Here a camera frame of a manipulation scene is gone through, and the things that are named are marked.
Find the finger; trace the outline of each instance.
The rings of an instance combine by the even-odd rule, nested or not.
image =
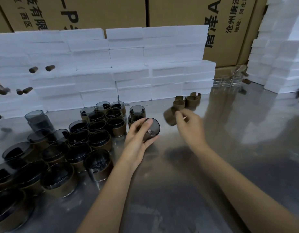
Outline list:
[[[142,124],[142,127],[140,128],[140,130],[137,133],[137,136],[139,136],[140,138],[143,139],[145,132],[147,132],[147,130],[150,128],[150,126],[152,125],[153,120],[150,118],[148,119],[145,123]]]
[[[191,110],[188,110],[188,109],[182,109],[181,110],[181,113],[184,115],[184,116],[187,116],[189,119],[191,117],[193,117],[194,115],[196,115],[194,112],[192,112]]]
[[[186,122],[183,119],[183,114],[182,111],[176,111],[175,112],[175,119],[176,119],[176,124],[179,129],[182,127],[186,126]]]
[[[151,139],[149,139],[148,141],[144,142],[144,145],[145,145],[145,149],[150,146],[151,144],[153,144],[160,136],[157,135]]]
[[[139,119],[139,120],[135,121],[134,123],[132,123],[131,126],[130,126],[130,129],[129,129],[129,132],[132,131],[133,134],[137,133],[137,128],[140,125],[142,125],[145,120],[146,120],[146,118],[142,118],[142,119]]]

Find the left arm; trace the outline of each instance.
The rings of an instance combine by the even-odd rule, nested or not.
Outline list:
[[[144,134],[152,124],[152,120],[149,119],[137,132],[137,127],[145,119],[140,119],[131,125],[121,157],[76,233],[119,231],[132,174],[141,163],[146,148],[158,138],[156,136],[143,143]]]

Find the hand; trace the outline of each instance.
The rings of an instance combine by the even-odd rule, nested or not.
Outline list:
[[[126,136],[124,151],[120,157],[121,159],[128,161],[133,172],[141,163],[147,147],[159,138],[159,135],[157,135],[143,143],[143,137],[153,122],[152,119],[149,119],[143,124],[145,120],[146,118],[139,119],[131,125]]]
[[[185,116],[188,118],[188,122],[184,121],[183,117]],[[208,148],[204,135],[203,121],[197,114],[191,110],[183,109],[176,111],[175,118],[180,135],[194,152],[196,149]]]

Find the metal table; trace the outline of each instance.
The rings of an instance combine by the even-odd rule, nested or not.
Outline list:
[[[299,103],[295,94],[264,90],[252,83],[246,95],[213,88],[202,95],[196,113],[204,118],[209,145],[248,179],[299,216]],[[160,139],[149,147],[136,170],[127,196],[120,232],[248,232],[217,185],[198,167],[176,126],[163,119],[173,99],[131,103],[143,105],[147,117],[161,125]],[[47,113],[56,129],[80,119],[79,110]],[[0,122],[1,154],[26,140],[24,118]],[[113,139],[116,162],[125,137]],[[28,222],[15,232],[75,232],[103,183],[86,173],[75,192],[64,199],[42,194]]]

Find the forearm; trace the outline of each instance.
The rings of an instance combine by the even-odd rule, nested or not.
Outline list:
[[[200,165],[225,193],[247,227],[256,232],[299,232],[299,219],[261,191],[210,148],[196,148]]]
[[[127,165],[124,160],[119,159],[77,233],[115,233],[119,231],[132,174],[131,165]]]

